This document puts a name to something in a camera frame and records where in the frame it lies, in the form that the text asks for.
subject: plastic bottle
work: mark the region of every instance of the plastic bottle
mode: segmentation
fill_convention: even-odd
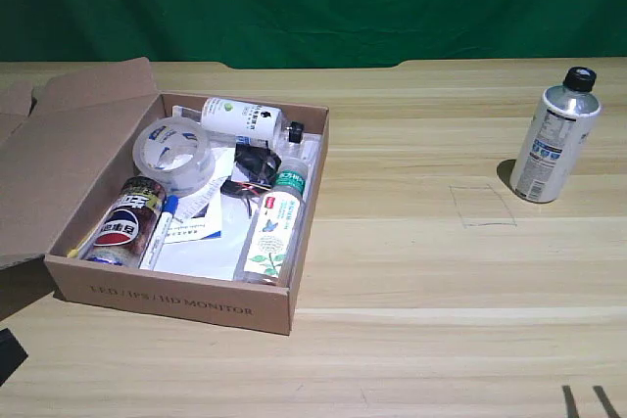
[[[280,143],[288,139],[290,123],[285,114],[274,107],[211,97],[201,112],[174,106],[172,115],[199,122],[213,141],[247,144],[276,152]]]
[[[571,68],[543,93],[509,180],[521,198],[548,203],[559,195],[601,112],[590,93],[596,78],[593,70]]]
[[[279,149],[281,166],[272,189],[253,216],[234,281],[287,286],[305,204],[303,192],[309,172],[302,160],[303,126],[292,122],[288,139]]]

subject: black bottle cap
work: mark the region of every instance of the black bottle cap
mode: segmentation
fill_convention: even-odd
[[[287,140],[296,144],[300,144],[303,140],[305,126],[301,122],[292,121],[290,122],[290,126],[287,129],[289,130],[289,136]]]
[[[589,92],[595,85],[595,80],[597,80],[597,75],[592,69],[570,68],[563,85],[575,92]]]

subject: marker pen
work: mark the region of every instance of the marker pen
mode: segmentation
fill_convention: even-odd
[[[169,224],[172,222],[176,208],[178,207],[178,197],[175,195],[168,196],[166,203],[164,204],[164,210],[161,213],[155,232],[150,238],[146,253],[141,258],[139,269],[155,269],[155,262],[159,257],[161,248],[164,245],[164,241],[168,234]]]

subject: wood grain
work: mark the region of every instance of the wood grain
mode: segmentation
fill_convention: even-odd
[[[560,198],[516,198],[544,88],[605,106]],[[85,64],[0,64],[0,87]],[[374,70],[155,64],[164,90],[322,104],[331,138],[289,338],[64,303],[7,318],[11,417],[627,416],[627,59]]]

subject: white bottle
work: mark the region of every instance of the white bottle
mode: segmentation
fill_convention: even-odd
[[[287,286],[305,209],[309,172],[302,160],[303,126],[292,122],[289,140],[279,149],[281,166],[272,189],[261,199],[242,248],[233,281]]]
[[[219,97],[207,99],[200,123],[212,133],[236,136],[237,144],[273,151],[288,137],[289,122],[278,108]]]

